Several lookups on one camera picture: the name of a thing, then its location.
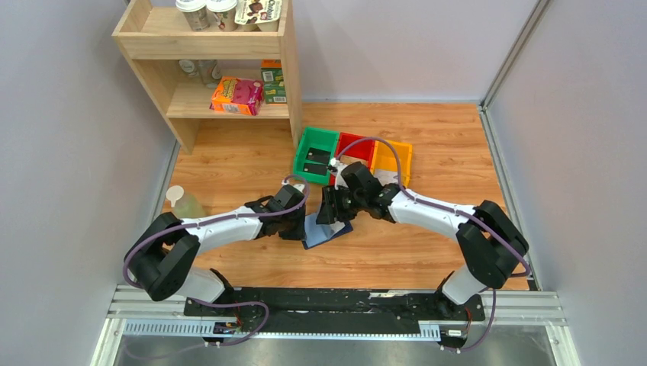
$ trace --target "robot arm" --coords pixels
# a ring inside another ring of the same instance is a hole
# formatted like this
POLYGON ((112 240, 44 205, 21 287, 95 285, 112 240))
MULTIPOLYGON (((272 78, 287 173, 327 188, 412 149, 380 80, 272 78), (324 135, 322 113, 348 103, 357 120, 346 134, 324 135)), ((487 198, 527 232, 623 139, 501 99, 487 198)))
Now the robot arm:
POLYGON ((212 271, 193 267, 195 257, 230 242, 254 240, 278 233, 287 240, 305 237, 305 206, 291 213, 269 216, 300 204, 302 185, 284 185, 275 196, 262 197, 227 213, 198 219, 178 219, 162 213, 127 253, 145 239, 168 232, 138 249, 127 263, 128 270, 151 300, 173 294, 215 301, 224 284, 212 271))
POLYGON ((495 238, 486 237, 481 226, 457 212, 485 223, 521 256, 528 251, 526 240, 494 202, 466 206, 424 197, 410 189, 405 193, 396 184, 383 186, 359 162, 348 165, 340 174, 347 187, 323 188, 317 223, 351 220, 359 211, 366 211, 375 219, 410 223, 455 240, 460 245, 465 265, 439 286, 439 292, 445 297, 442 300, 449 300, 448 306, 462 305, 487 287, 502 288, 519 263, 495 238))

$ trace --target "cardboard box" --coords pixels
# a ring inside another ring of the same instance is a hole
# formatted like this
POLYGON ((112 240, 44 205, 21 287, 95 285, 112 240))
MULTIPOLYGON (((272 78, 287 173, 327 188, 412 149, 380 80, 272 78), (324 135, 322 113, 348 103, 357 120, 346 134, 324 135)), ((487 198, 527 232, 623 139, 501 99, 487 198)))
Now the cardboard box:
POLYGON ((265 103, 267 104, 288 103, 283 82, 266 82, 263 86, 263 94, 265 95, 265 103))
POLYGON ((224 76, 218 84, 211 103, 215 111, 256 116, 263 100, 260 80, 224 76))
POLYGON ((261 75, 264 82, 282 82, 283 69, 280 59, 264 59, 261 61, 261 75))

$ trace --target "blue cloth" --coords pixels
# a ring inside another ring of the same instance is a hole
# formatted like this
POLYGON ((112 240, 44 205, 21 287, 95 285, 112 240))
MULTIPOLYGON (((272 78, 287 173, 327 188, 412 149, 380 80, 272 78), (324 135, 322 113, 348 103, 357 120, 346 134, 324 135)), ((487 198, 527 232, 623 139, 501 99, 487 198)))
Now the blue cloth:
POLYGON ((305 240, 303 241, 304 249, 312 249, 315 246, 329 242, 338 236, 350 233, 352 226, 350 222, 335 223, 333 225, 317 225, 317 213, 311 213, 305 217, 305 240))

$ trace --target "gray wall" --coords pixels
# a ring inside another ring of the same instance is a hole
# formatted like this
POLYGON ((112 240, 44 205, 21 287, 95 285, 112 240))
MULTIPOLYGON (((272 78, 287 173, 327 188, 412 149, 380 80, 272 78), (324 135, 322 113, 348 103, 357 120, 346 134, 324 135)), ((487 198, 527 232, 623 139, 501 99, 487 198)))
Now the gray wall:
POLYGON ((292 1, 310 101, 480 100, 536 2, 292 1))
POLYGON ((173 138, 111 33, 124 3, 0 11, 0 364, 88 364, 173 138))
POLYGON ((554 1, 491 108, 585 365, 644 364, 647 5, 554 1))

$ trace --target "black mounting plate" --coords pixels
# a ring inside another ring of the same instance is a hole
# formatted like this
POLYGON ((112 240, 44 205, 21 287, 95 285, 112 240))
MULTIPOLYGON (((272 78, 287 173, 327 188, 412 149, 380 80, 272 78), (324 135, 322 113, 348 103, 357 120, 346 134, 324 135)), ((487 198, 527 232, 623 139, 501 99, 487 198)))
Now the black mounting plate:
MULTIPOLYGON (((221 296, 217 303, 262 301, 270 309, 264 332, 317 333, 418 333, 419 320, 466 322, 462 308, 449 317, 435 308, 434 294, 425 292, 393 293, 388 290, 352 290, 322 288, 237 287, 221 296)), ((465 304, 473 321, 485 319, 483 303, 474 295, 465 304)), ((261 307, 214 309, 197 303, 185 303, 186 316, 234 316, 250 331, 262 320, 261 307)))

